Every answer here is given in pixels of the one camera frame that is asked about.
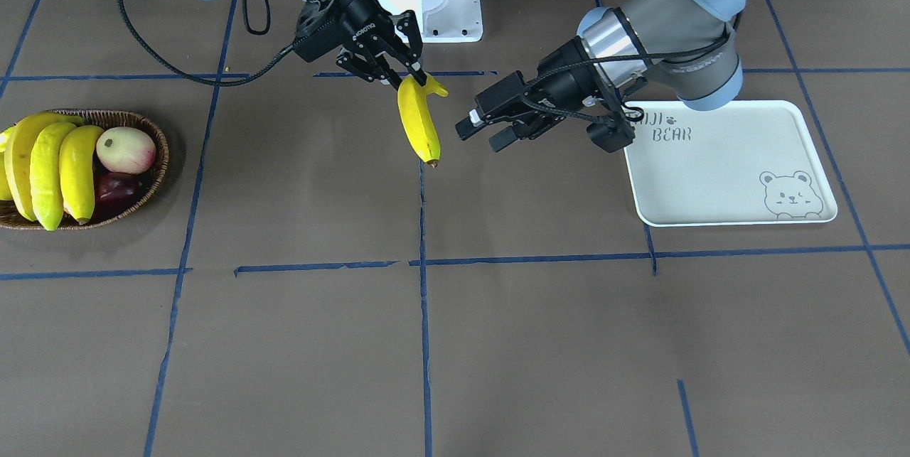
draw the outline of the fruit basket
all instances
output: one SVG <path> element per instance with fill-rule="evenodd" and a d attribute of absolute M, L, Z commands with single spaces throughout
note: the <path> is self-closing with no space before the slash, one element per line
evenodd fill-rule
<path fill-rule="evenodd" d="M 113 129 L 113 127 L 133 127 L 133 129 L 139 129 L 148 134 L 155 142 L 156 147 L 155 162 L 152 163 L 152 166 L 147 173 L 149 174 L 147 185 L 142 187 L 143 194 L 135 204 L 126 208 L 126 210 L 119 211 L 114 216 L 104 218 L 103 220 L 95 220 L 93 218 L 93 220 L 81 226 L 74 218 L 66 215 L 60 223 L 58 231 L 91 230 L 95 227 L 107 226 L 114 221 L 122 220 L 123 217 L 142 208 L 159 190 L 164 181 L 165 174 L 168 172 L 170 152 L 168 149 L 168 141 L 165 139 L 165 134 L 161 132 L 161 129 L 152 123 L 149 118 L 140 116 L 140 114 L 117 110 L 53 109 L 49 112 L 79 116 L 82 117 L 82 120 L 85 120 L 86 124 L 95 124 L 95 126 L 102 127 L 102 129 L 105 130 Z M 14 204 L 13 201 L 2 200 L 0 200 L 0 227 L 7 228 L 7 230 L 44 231 L 41 224 L 37 221 L 32 222 L 25 217 L 22 217 L 16 211 L 16 204 Z"/>

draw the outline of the banana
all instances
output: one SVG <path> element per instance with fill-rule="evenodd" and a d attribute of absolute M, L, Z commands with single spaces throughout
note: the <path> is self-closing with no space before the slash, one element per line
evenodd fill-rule
<path fill-rule="evenodd" d="M 82 124 L 79 116 L 65 116 L 53 112 L 40 112 L 24 117 L 16 124 L 13 133 L 6 141 L 4 152 L 4 165 L 6 166 L 6 181 L 16 202 L 19 214 L 27 220 L 37 220 L 32 208 L 32 187 L 29 182 L 30 163 L 32 162 L 32 146 L 38 139 L 38 134 L 49 124 L 68 122 Z"/>
<path fill-rule="evenodd" d="M 10 134 L 13 133 L 13 129 L 16 127 L 9 127 L 9 129 L 3 130 L 0 132 L 0 153 L 6 151 L 6 141 L 9 140 Z"/>
<path fill-rule="evenodd" d="M 95 177 L 92 158 L 95 143 L 105 131 L 94 124 L 72 130 L 60 145 L 60 190 L 63 208 L 79 224 L 85 224 L 95 211 Z"/>
<path fill-rule="evenodd" d="M 3 152 L 0 152 L 0 201 L 12 201 L 13 191 L 9 189 L 9 182 L 6 181 L 6 166 L 4 165 Z"/>
<path fill-rule="evenodd" d="M 401 114 L 401 124 L 410 147 L 423 162 L 435 168 L 439 163 L 439 136 L 436 127 L 429 117 L 427 97 L 430 93 L 448 97 L 449 91 L 427 74 L 427 84 L 420 85 L 413 76 L 407 76 L 399 86 L 397 101 Z"/>
<path fill-rule="evenodd" d="M 38 134 L 32 147 L 29 181 L 32 184 L 32 210 L 41 226 L 54 231 L 63 220 L 63 195 L 60 192 L 60 145 L 72 123 L 52 123 Z"/>
<path fill-rule="evenodd" d="M 13 191 L 10 191 L 9 182 L 6 181 L 6 166 L 4 165 L 6 162 L 3 160 L 3 153 L 6 151 L 6 140 L 9 139 L 15 128 L 9 127 L 0 132 L 0 201 L 13 200 Z"/>

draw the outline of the apple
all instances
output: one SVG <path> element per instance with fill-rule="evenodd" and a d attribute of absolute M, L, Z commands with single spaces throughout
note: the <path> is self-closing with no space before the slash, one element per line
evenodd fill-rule
<path fill-rule="evenodd" d="M 95 153 L 108 171 L 139 175 L 155 163 L 155 141 L 142 130 L 114 127 L 98 137 Z"/>

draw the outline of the black cable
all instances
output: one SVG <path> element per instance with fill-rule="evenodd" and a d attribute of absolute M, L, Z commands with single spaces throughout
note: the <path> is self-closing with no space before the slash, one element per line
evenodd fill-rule
<path fill-rule="evenodd" d="M 247 13 L 247 0 L 243 0 L 243 24 L 244 27 L 247 27 L 247 32 L 254 36 L 264 36 L 269 33 L 269 29 L 272 27 L 272 8 L 269 6 L 269 0 L 263 0 L 263 2 L 266 3 L 266 27 L 261 31 L 258 31 L 250 27 L 250 14 Z"/>
<path fill-rule="evenodd" d="M 562 65 L 562 66 L 559 66 L 558 68 L 553 68 L 552 70 L 550 70 L 548 72 L 544 72 L 544 74 L 541 74 L 541 75 L 537 76 L 537 78 L 528 82 L 527 85 L 524 87 L 524 92 L 519 95 L 519 100 L 521 101 L 521 103 L 527 105 L 527 107 L 530 107 L 538 112 L 542 112 L 545 114 L 554 114 L 555 116 L 560 117 L 560 119 L 565 118 L 565 117 L 575 117 L 578 119 L 582 119 L 584 121 L 588 121 L 589 123 L 608 123 L 610 121 L 610 116 L 611 116 L 610 114 L 603 114 L 602 116 L 589 116 L 588 114 L 583 114 L 581 112 L 560 109 L 558 107 L 546 107 L 546 105 L 535 103 L 532 100 L 530 100 L 530 98 L 529 98 L 530 91 L 537 84 L 540 84 L 540 82 L 543 82 L 550 76 L 558 75 L 561 72 L 567 72 L 567 71 L 573 70 L 575 68 L 582 68 L 582 66 L 598 65 L 601 63 L 611 63 L 611 62 L 617 62 L 617 61 L 637 61 L 637 60 L 646 59 L 646 58 L 647 59 L 689 58 L 692 55 L 704 55 L 705 53 L 714 52 L 714 50 L 717 50 L 719 47 L 724 46 L 724 44 L 727 43 L 727 40 L 729 40 L 729 39 L 730 39 L 730 35 L 728 34 L 728 32 L 724 31 L 724 35 L 721 35 L 720 37 L 718 37 L 718 39 L 715 39 L 714 42 L 711 43 L 711 45 L 702 46 L 701 48 L 696 48 L 693 50 L 687 50 L 685 52 L 634 53 L 633 55 L 613 55 L 613 56 L 610 56 L 610 58 L 586 59 L 584 61 L 579 61 L 577 63 L 572 63 L 569 65 Z M 635 112 L 640 112 L 641 118 L 643 118 L 644 111 L 641 110 L 640 107 L 628 107 L 628 108 L 630 108 L 631 110 L 634 110 Z"/>
<path fill-rule="evenodd" d="M 294 47 L 302 42 L 300 39 L 294 40 L 292 43 L 290 43 L 290 45 L 282 48 L 278 53 L 276 53 L 272 60 L 269 61 L 269 64 L 265 65 L 264 68 L 262 68 L 260 71 L 254 72 L 253 75 L 247 76 L 240 80 L 232 80 L 228 82 L 221 80 L 208 80 L 208 78 L 201 78 L 200 76 L 195 76 L 188 74 L 187 72 L 183 72 L 176 68 L 175 65 L 172 65 L 166 61 L 165 58 L 162 58 L 161 55 L 157 55 L 157 52 L 155 52 L 155 50 L 153 50 L 152 47 L 146 43 L 146 40 L 142 39 L 142 36 L 139 35 L 136 27 L 133 27 L 133 23 L 130 22 L 129 16 L 127 15 L 127 8 L 124 6 L 123 0 L 117 0 L 117 7 L 120 9 L 120 16 L 123 18 L 123 22 L 127 25 L 127 29 L 129 29 L 131 35 L 133 35 L 136 41 L 139 42 L 139 45 L 142 45 L 143 49 L 145 49 L 149 55 L 155 58 L 157 62 L 161 63 L 163 66 L 165 66 L 165 68 L 168 68 L 168 70 L 175 72 L 177 75 L 180 75 L 182 78 L 186 78 L 186 80 L 199 82 L 199 84 L 212 85 L 212 87 L 234 87 L 235 85 L 243 85 L 248 84 L 249 82 L 253 82 L 257 78 L 260 78 L 260 76 L 266 74 L 266 72 L 272 69 L 276 64 L 279 64 L 279 61 L 281 59 L 284 59 L 289 53 L 293 52 Z"/>
<path fill-rule="evenodd" d="M 640 122 L 641 120 L 644 119 L 644 109 L 643 109 L 643 108 L 641 108 L 641 107 L 634 107 L 634 105 L 627 105 L 627 104 L 625 104 L 625 102 L 621 103 L 621 106 L 622 106 L 624 109 L 628 110 L 628 111 L 632 111 L 632 112 L 637 112 L 637 113 L 638 113 L 638 116 L 636 116 L 636 117 L 628 117 L 628 116 L 625 117 L 625 118 L 626 118 L 627 120 L 629 120 L 631 123 L 638 123 L 638 122 Z"/>

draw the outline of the plum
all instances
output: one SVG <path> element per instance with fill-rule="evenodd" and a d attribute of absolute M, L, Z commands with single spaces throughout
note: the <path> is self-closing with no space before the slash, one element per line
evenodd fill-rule
<path fill-rule="evenodd" d="M 145 186 L 136 176 L 127 173 L 107 173 L 95 181 L 95 214 L 93 220 L 109 220 L 142 198 Z"/>

